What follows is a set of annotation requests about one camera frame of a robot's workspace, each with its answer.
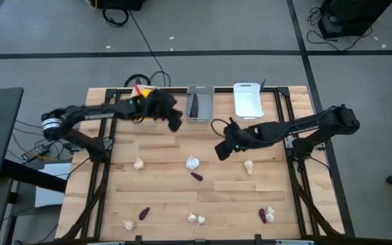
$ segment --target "white tray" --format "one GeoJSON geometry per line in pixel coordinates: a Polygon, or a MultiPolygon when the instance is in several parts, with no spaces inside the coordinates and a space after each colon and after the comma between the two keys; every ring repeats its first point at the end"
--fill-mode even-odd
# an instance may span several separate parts
{"type": "Polygon", "coordinates": [[[256,120],[264,115],[259,96],[260,88],[260,85],[257,83],[234,84],[235,120],[256,120]]]}

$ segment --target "garlic bulb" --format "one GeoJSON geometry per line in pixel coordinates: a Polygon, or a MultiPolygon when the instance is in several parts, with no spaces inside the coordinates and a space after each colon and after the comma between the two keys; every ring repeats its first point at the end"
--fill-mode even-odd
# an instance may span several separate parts
{"type": "Polygon", "coordinates": [[[243,163],[243,166],[246,169],[246,171],[248,172],[248,175],[252,175],[253,174],[253,162],[251,160],[246,160],[243,163]]]}
{"type": "Polygon", "coordinates": [[[135,222],[132,220],[122,220],[123,227],[128,231],[134,230],[135,222]]]}
{"type": "Polygon", "coordinates": [[[265,213],[273,215],[275,214],[275,210],[272,207],[268,206],[267,209],[265,210],[265,213]]]}
{"type": "Polygon", "coordinates": [[[140,158],[137,158],[134,163],[134,168],[135,168],[135,170],[141,170],[142,168],[144,168],[143,160],[141,160],[140,158]]]}
{"type": "Polygon", "coordinates": [[[273,214],[267,213],[267,214],[265,215],[265,219],[266,219],[267,222],[269,222],[269,223],[275,222],[275,216],[273,216],[273,214]]]}
{"type": "Polygon", "coordinates": [[[189,222],[195,222],[195,221],[196,221],[196,215],[190,213],[190,214],[189,214],[189,217],[187,218],[187,220],[188,220],[189,222]]]}
{"type": "Polygon", "coordinates": [[[204,224],[204,223],[205,223],[205,217],[202,216],[202,215],[199,215],[199,216],[197,217],[197,225],[202,225],[202,224],[204,224]]]}
{"type": "Polygon", "coordinates": [[[193,156],[190,156],[185,166],[190,170],[195,170],[197,167],[199,167],[199,160],[193,156]]]}

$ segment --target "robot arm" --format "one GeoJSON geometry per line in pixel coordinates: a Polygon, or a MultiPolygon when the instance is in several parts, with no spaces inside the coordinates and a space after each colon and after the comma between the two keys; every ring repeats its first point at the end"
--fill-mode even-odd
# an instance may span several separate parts
{"type": "Polygon", "coordinates": [[[293,140],[293,152],[296,159],[306,159],[312,149],[334,135],[350,135],[359,129],[359,121],[353,111],[344,105],[332,106],[318,114],[294,120],[292,122],[263,122],[240,129],[232,120],[224,129],[225,140],[216,146],[216,153],[221,161],[232,153],[248,149],[265,148],[274,145],[289,135],[316,131],[306,138],[293,140]]]}
{"type": "Polygon", "coordinates": [[[175,132],[181,125],[182,112],[173,109],[176,100],[173,95],[160,90],[153,90],[147,98],[143,96],[120,100],[109,105],[74,106],[55,109],[42,114],[42,127],[47,140],[65,139],[72,144],[87,149],[92,160],[103,161],[107,146],[104,139],[91,138],[75,129],[74,125],[84,120],[97,120],[117,117],[121,120],[138,120],[145,117],[154,120],[168,120],[169,128],[175,132]]]}

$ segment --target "wooden table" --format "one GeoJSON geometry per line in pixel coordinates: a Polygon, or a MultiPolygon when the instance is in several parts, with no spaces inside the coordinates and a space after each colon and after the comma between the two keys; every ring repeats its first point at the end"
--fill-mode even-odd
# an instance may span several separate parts
{"type": "MultiPolygon", "coordinates": [[[[292,86],[289,90],[296,118],[313,114],[307,88],[292,86]]],[[[86,105],[103,103],[104,96],[105,88],[91,88],[86,105]]],[[[176,99],[176,109],[184,111],[185,96],[177,95],[176,99]]],[[[273,93],[261,94],[261,101],[264,121],[278,120],[273,93]]],[[[227,120],[230,116],[233,116],[232,94],[215,94],[214,117],[227,120]]],[[[98,120],[83,122],[81,132],[97,136],[99,124],[98,120]]],[[[220,132],[223,127],[216,124],[220,132]]],[[[142,235],[143,240],[249,240],[255,234],[261,234],[263,239],[300,238],[283,144],[233,153],[226,161],[219,161],[214,146],[222,140],[209,125],[189,125],[184,116],[177,133],[170,132],[166,122],[134,125],[118,121],[101,240],[130,241],[136,235],[142,235]],[[190,155],[201,161],[195,172],[203,176],[202,182],[194,179],[185,167],[190,155]],[[141,171],[133,168],[136,157],[145,162],[141,171]],[[251,176],[243,168],[247,159],[255,164],[251,176]],[[267,206],[276,211],[272,224],[263,224],[258,215],[258,209],[267,206]],[[145,220],[139,221],[138,215],[146,207],[150,207],[150,212],[145,220]],[[206,223],[197,226],[187,222],[190,212],[204,215],[206,223]],[[121,220],[126,219],[136,221],[134,231],[123,228],[121,220]]],[[[72,168],[87,157],[87,152],[75,154],[72,168]]],[[[313,157],[325,162],[323,152],[315,150],[313,157]]],[[[316,207],[342,233],[327,168],[313,160],[306,161],[306,165],[316,207]]],[[[92,163],[88,162],[69,179],[57,238],[68,231],[84,209],[91,169],[92,163]]],[[[311,233],[308,212],[302,206],[307,231],[311,233]]],[[[92,214],[89,235],[93,234],[96,211],[92,214]]]]}

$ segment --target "gray floor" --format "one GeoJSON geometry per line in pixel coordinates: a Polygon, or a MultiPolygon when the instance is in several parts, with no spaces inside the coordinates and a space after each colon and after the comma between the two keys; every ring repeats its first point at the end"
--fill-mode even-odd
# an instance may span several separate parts
{"type": "MultiPolygon", "coordinates": [[[[293,0],[307,50],[331,50],[306,41],[313,29],[306,22],[309,9],[322,1],[293,0]]],[[[287,0],[149,0],[135,17],[155,51],[299,50],[287,0]]],[[[392,6],[373,28],[353,50],[384,50],[382,44],[392,50],[392,6]]],[[[343,38],[336,45],[343,48],[353,40],[343,38]]],[[[0,10],[0,54],[145,51],[131,20],[122,28],[110,27],[84,0],[5,0],[0,10]]],[[[345,103],[361,121],[356,134],[334,138],[355,233],[392,239],[392,186],[384,182],[392,174],[392,55],[309,59],[323,107],[345,103]]],[[[232,85],[264,78],[266,85],[308,85],[300,56],[169,56],[159,61],[174,86],[232,85]]],[[[151,57],[6,59],[0,60],[0,88],[23,87],[18,119],[39,125],[42,113],[83,103],[90,87],[122,86],[131,74],[149,75],[158,69],[151,57]]],[[[31,147],[40,139],[20,133],[18,137],[31,147]]],[[[10,150],[21,154],[14,144],[10,150]]],[[[51,209],[23,216],[15,238],[26,243],[41,240],[58,215],[58,209],[51,209]],[[38,232],[31,233],[32,227],[38,232]]]]}

